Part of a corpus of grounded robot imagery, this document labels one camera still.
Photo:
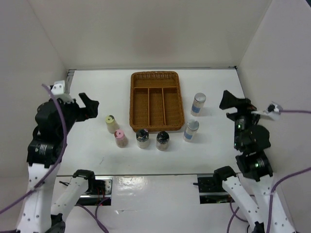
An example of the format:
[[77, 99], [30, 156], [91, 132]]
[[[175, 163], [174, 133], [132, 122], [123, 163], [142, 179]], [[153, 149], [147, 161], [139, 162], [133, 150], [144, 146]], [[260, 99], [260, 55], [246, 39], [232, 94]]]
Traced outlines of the silver cap jar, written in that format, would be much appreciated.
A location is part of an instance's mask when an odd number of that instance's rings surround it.
[[199, 122], [195, 119], [190, 119], [186, 123], [186, 127], [184, 130], [184, 140], [187, 142], [191, 142], [198, 129], [199, 129]]
[[206, 102], [206, 95], [203, 93], [196, 93], [194, 96], [190, 113], [195, 117], [198, 116], [200, 114], [200, 111], [204, 107], [205, 102]]

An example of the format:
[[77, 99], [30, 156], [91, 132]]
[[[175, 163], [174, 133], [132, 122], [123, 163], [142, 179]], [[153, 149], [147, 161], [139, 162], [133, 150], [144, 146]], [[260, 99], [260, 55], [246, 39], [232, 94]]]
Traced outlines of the yellow cap spice bottle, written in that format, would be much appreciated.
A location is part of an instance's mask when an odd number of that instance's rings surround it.
[[119, 125], [118, 123], [116, 122], [115, 118], [113, 115], [108, 115], [106, 118], [105, 118], [105, 122], [106, 122], [106, 127], [107, 127], [107, 130], [114, 134], [114, 132], [116, 130], [119, 129]]

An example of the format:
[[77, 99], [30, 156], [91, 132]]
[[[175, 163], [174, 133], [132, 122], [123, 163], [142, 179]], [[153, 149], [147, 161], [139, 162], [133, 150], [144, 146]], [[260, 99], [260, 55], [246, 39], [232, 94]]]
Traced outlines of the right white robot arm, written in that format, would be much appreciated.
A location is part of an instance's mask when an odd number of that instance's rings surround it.
[[294, 233], [294, 226], [286, 216], [276, 192], [274, 172], [265, 154], [271, 146], [270, 133], [259, 125], [260, 114], [249, 99], [239, 99], [225, 90], [220, 109], [236, 108], [226, 117], [234, 122], [234, 148], [240, 172], [253, 192], [249, 195], [238, 175], [230, 166], [214, 171], [214, 188], [225, 190], [244, 214], [254, 233]]

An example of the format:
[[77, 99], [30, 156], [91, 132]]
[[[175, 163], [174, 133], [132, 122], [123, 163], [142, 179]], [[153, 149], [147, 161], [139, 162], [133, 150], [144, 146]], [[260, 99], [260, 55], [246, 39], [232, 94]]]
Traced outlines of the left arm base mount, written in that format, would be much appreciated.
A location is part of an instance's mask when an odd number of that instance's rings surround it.
[[83, 193], [77, 203], [83, 206], [110, 206], [113, 178], [109, 176], [96, 176], [95, 187]]

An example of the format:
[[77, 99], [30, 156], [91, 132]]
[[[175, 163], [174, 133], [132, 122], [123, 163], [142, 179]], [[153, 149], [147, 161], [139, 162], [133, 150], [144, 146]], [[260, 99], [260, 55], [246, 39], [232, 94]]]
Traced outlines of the pink cap spice bottle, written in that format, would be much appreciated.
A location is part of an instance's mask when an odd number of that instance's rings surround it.
[[118, 129], [114, 132], [116, 144], [119, 148], [124, 148], [128, 145], [128, 139], [123, 130]]

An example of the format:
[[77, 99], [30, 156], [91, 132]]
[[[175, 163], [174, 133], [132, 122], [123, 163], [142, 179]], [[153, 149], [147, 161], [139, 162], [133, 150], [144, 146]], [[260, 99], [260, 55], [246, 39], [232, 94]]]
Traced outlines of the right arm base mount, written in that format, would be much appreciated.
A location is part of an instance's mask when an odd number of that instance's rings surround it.
[[198, 175], [192, 183], [198, 188], [200, 204], [230, 203], [232, 197], [216, 184], [212, 175]]

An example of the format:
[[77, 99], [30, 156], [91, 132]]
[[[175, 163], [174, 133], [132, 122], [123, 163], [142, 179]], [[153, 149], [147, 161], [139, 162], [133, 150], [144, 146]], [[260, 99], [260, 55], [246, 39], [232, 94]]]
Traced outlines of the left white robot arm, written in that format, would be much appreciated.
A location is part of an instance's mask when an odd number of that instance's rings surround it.
[[24, 209], [17, 233], [63, 233], [65, 221], [83, 193], [91, 194], [97, 188], [95, 174], [90, 170], [77, 170], [65, 192], [52, 201], [56, 176], [67, 146], [67, 135], [74, 123], [98, 115], [99, 102], [85, 93], [79, 94], [84, 107], [75, 99], [50, 98], [37, 108], [33, 139], [28, 146], [29, 181]]

